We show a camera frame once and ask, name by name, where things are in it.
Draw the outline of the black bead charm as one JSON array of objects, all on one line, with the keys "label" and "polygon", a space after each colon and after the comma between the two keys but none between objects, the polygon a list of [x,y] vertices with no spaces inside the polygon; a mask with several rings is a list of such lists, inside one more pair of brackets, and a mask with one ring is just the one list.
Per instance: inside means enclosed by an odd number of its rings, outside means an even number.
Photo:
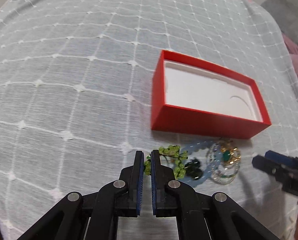
[{"label": "black bead charm", "polygon": [[185,174],[192,180],[199,180],[204,174],[204,171],[201,169],[201,162],[197,158],[186,163],[184,169],[186,171]]}]

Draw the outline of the red jewelry box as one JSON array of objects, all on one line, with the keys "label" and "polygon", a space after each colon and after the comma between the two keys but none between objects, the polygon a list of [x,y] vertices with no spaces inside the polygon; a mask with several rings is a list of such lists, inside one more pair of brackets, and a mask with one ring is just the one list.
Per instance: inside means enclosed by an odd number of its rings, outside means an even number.
[{"label": "red jewelry box", "polygon": [[152,130],[251,139],[269,126],[255,80],[209,61],[161,51],[152,79]]}]

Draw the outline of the grey checked bedspread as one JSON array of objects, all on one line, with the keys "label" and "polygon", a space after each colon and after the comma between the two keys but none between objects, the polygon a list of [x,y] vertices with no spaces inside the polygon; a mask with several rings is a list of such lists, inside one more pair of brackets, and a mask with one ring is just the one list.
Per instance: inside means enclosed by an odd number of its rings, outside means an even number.
[{"label": "grey checked bedspread", "polygon": [[118,178],[137,150],[197,137],[150,128],[152,76],[163,50],[254,79],[271,126],[239,140],[227,193],[280,239],[297,198],[252,167],[273,150],[298,157],[298,78],[274,19],[248,0],[9,0],[0,10],[0,229],[17,239],[71,191]]}]

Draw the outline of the grey pillow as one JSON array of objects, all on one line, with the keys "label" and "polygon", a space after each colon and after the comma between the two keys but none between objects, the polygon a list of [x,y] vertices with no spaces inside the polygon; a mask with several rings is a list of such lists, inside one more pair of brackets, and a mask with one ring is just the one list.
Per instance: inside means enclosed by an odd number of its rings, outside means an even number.
[{"label": "grey pillow", "polygon": [[274,18],[281,32],[298,45],[298,0],[265,0],[261,6]]}]

